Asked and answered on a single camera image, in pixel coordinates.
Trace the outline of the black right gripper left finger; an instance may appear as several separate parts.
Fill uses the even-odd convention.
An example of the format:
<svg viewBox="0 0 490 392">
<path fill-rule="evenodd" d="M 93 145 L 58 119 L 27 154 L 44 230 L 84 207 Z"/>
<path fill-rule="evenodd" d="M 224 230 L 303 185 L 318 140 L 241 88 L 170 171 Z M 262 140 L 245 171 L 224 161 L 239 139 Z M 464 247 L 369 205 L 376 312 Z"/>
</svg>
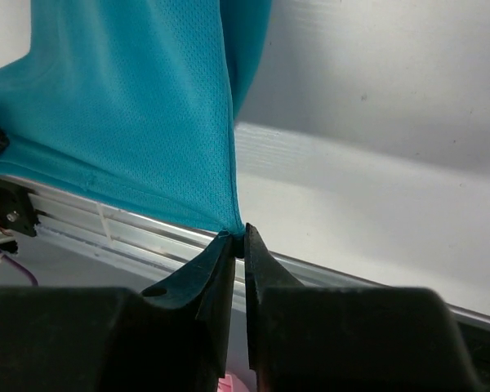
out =
<svg viewBox="0 0 490 392">
<path fill-rule="evenodd" d="M 0 391 L 214 391 L 225 375 L 234 241 L 135 292 L 0 287 Z"/>
</svg>

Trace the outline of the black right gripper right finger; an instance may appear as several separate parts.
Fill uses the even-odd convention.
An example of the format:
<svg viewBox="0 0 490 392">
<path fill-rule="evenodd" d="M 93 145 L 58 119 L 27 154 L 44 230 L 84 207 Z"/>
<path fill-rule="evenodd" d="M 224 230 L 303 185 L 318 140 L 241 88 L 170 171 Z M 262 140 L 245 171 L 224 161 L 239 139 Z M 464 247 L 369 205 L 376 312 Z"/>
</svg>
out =
<svg viewBox="0 0 490 392">
<path fill-rule="evenodd" d="M 476 391 L 440 296 L 413 287 L 307 287 L 244 237 L 249 363 L 260 391 Z"/>
</svg>

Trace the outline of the teal t-shirt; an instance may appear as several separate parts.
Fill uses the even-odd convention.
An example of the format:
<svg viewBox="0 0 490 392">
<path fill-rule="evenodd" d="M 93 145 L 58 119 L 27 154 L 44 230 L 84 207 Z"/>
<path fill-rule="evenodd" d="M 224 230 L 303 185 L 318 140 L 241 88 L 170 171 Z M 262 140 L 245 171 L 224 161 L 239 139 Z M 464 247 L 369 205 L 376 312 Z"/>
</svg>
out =
<svg viewBox="0 0 490 392">
<path fill-rule="evenodd" d="M 241 235 L 234 122 L 268 1 L 33 1 L 0 68 L 0 175 Z"/>
</svg>

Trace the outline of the pink object at bottom edge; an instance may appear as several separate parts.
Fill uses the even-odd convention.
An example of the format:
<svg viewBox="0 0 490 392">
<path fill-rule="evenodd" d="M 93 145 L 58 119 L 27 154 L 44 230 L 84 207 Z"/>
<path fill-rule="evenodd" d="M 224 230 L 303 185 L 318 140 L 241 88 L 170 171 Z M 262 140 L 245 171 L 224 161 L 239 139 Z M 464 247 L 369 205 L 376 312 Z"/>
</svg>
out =
<svg viewBox="0 0 490 392">
<path fill-rule="evenodd" d="M 217 392 L 249 392 L 247 386 L 232 372 L 218 380 Z"/>
</svg>

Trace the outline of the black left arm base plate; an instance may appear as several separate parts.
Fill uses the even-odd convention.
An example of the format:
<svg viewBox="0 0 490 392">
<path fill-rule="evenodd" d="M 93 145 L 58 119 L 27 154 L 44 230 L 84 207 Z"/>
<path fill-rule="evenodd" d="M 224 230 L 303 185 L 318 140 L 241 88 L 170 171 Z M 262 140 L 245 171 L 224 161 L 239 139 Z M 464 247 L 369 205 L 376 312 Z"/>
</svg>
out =
<svg viewBox="0 0 490 392">
<path fill-rule="evenodd" d="M 19 234 L 36 237 L 38 215 L 29 198 L 29 190 L 0 179 L 0 250 L 16 254 Z"/>
</svg>

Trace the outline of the aluminium front rail frame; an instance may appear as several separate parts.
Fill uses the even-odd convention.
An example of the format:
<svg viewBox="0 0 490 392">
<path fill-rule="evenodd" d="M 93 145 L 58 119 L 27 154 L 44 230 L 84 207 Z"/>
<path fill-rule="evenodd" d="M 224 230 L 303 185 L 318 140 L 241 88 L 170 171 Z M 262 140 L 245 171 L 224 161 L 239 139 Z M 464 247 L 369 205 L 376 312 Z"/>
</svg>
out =
<svg viewBox="0 0 490 392">
<path fill-rule="evenodd" d="M 213 234 L 169 225 L 59 189 L 0 176 L 29 190 L 38 215 L 36 237 L 19 234 L 29 247 L 49 243 L 74 255 L 159 280 L 197 256 Z"/>
</svg>

